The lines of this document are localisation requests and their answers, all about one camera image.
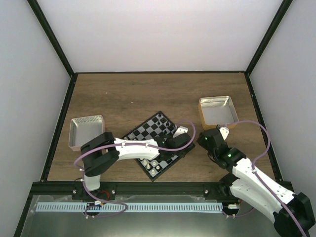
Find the black frame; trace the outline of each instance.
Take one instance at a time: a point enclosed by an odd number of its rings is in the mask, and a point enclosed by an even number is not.
[[[34,182],[29,196],[26,200],[26,204],[24,210],[21,214],[20,221],[16,228],[16,232],[14,234],[15,237],[19,237],[22,233],[23,226],[25,223],[25,219],[27,217],[31,201],[34,195],[74,195],[74,189],[80,189],[81,183],[74,183],[73,181],[47,181],[47,177],[49,174],[49,170],[52,164],[52,160],[55,154],[55,150],[57,147],[57,143],[59,140],[59,136],[62,130],[62,126],[66,117],[66,113],[68,110],[68,106],[71,100],[72,93],[75,88],[76,80],[79,73],[75,73],[63,52],[53,30],[51,29],[43,11],[40,8],[39,3],[37,0],[27,0],[31,9],[33,10],[35,16],[37,17],[39,23],[41,24],[42,28],[44,29],[48,39],[50,40],[52,46],[54,47],[58,57],[60,58],[61,62],[63,63],[66,71],[70,76],[70,82],[68,86],[68,90],[65,96],[65,100],[60,112],[60,116],[56,125],[56,129],[54,132],[54,136],[51,142],[51,146],[49,148],[48,156],[45,162],[45,166],[43,169],[43,173],[39,182]],[[247,67],[246,71],[203,71],[203,72],[121,72],[124,73],[244,73],[246,82],[252,96],[253,106],[256,111],[256,115],[258,121],[265,126],[262,114],[260,112],[260,108],[255,96],[255,92],[253,90],[250,75],[254,70],[256,64],[258,63],[261,55],[263,54],[265,48],[267,47],[270,39],[272,38],[274,32],[276,31],[277,27],[279,26],[282,18],[286,14],[287,10],[289,9],[293,0],[283,0],[281,3],[276,15],[274,16],[267,32],[265,33],[258,49],[256,50],[249,66]],[[263,138],[265,143],[267,144],[267,137],[264,132],[262,132]],[[273,148],[271,147],[268,152],[269,159],[273,168],[275,179],[281,185],[287,187],[288,189],[293,189],[290,182],[284,182],[282,178],[282,174],[280,172],[276,156],[274,154]],[[204,196],[206,199],[213,199],[219,202],[231,202],[236,201],[236,198],[226,196],[222,192],[219,191],[219,183],[218,182],[204,182],[204,183],[133,183],[133,182],[101,182],[102,186],[107,186],[113,188],[116,192],[116,195],[175,195],[175,194],[188,194],[188,195],[197,195],[197,196]]]

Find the wall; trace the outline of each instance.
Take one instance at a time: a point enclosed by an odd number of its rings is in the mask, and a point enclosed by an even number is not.
[[[43,169],[69,77],[26,0],[0,1],[0,236]]]
[[[309,196],[316,214],[315,8],[314,0],[293,1],[251,81],[282,174]]]
[[[39,0],[75,72],[245,70],[282,0]]]

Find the wooden tabletop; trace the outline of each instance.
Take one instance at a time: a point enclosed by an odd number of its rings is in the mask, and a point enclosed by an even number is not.
[[[102,115],[106,130],[121,138],[162,111],[174,123],[190,119],[199,134],[203,128],[198,100],[210,96],[230,96],[239,120],[257,121],[244,74],[79,74],[48,180],[70,181],[80,177],[73,165],[80,152],[68,147],[71,119]],[[253,124],[239,124],[231,129],[227,142],[250,159],[265,150],[260,128]],[[274,178],[267,155],[257,166]],[[155,182],[217,182],[225,174],[227,171],[211,162],[206,150],[196,144]],[[135,160],[116,162],[101,180],[151,182]]]

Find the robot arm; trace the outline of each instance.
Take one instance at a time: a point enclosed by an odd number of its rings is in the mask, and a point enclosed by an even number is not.
[[[187,148],[168,152],[152,148],[150,145],[161,148],[177,149],[187,144],[191,137],[188,129],[179,127],[174,135],[168,137],[155,137],[145,141],[129,141],[113,137],[111,132],[104,132],[81,147],[81,154],[104,145],[112,145],[105,150],[93,152],[82,159],[84,166],[84,182],[89,191],[100,188],[100,176],[116,161],[123,159],[144,158],[148,160],[168,160],[172,156],[184,157],[195,145],[191,143]]]
[[[273,222],[276,231],[282,237],[302,236],[286,210],[255,176],[251,160],[236,148],[228,147],[225,139],[229,134],[226,127],[202,132],[197,143],[208,151],[212,161],[229,174],[221,179],[223,190],[256,208]],[[257,174],[284,202],[306,232],[315,224],[311,202],[303,193],[296,195],[279,185],[261,170],[255,167]]]

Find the silver tray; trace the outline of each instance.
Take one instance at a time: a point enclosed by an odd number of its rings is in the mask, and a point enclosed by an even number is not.
[[[236,110],[229,96],[200,98],[199,109],[204,129],[238,121]]]
[[[104,132],[101,115],[73,118],[70,121],[69,147],[80,151],[80,147]]]

